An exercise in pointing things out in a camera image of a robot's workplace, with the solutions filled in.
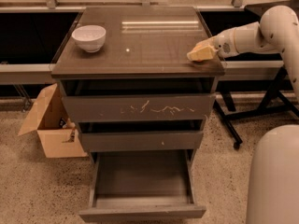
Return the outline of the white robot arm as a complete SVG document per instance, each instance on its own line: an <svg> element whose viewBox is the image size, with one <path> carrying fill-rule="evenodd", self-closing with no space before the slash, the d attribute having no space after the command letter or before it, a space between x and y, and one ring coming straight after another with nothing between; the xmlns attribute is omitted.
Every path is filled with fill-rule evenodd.
<svg viewBox="0 0 299 224"><path fill-rule="evenodd" d="M293 9L275 6L258 22L227 29L187 53L201 62L242 53L278 53L299 99L299 20ZM267 132L255 148L249 173L246 224L299 224L299 125Z"/></svg>

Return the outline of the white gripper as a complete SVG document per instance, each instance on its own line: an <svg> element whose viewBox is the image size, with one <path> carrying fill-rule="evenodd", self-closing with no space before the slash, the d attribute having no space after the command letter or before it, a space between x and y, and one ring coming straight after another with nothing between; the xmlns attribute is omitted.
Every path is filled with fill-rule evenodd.
<svg viewBox="0 0 299 224"><path fill-rule="evenodd" d="M211 60L217 52L222 58L234 57L239 54L235 46L235 28L224 30L214 37L202 40L197 43L197 46L202 47L195 47L187 53L187 58L190 61Z"/></svg>

